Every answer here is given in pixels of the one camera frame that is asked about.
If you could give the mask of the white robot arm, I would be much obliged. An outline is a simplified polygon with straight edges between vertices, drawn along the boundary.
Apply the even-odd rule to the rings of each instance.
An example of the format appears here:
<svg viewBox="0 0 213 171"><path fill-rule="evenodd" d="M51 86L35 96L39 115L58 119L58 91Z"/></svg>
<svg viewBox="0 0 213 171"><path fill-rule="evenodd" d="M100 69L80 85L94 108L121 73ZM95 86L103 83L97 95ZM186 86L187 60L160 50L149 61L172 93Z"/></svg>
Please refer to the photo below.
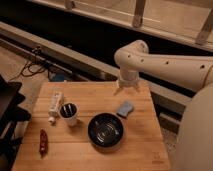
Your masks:
<svg viewBox="0 0 213 171"><path fill-rule="evenodd" d="M144 72L195 92L181 119L171 171L213 171L213 57L151 54L136 40L114 60L122 86L137 85Z"/></svg>

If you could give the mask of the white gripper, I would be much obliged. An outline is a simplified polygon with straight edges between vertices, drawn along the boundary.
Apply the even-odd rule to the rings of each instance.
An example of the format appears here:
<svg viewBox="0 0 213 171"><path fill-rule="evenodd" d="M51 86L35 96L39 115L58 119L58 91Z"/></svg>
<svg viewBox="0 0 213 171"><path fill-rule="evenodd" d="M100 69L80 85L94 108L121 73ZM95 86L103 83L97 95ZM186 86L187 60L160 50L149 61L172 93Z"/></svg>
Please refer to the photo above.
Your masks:
<svg viewBox="0 0 213 171"><path fill-rule="evenodd" d="M117 95L120 91L122 91L122 87L134 87L136 91L140 92L140 86L138 85L139 79L126 80L122 76L118 76L117 79L118 88L115 90L114 95Z"/></svg>

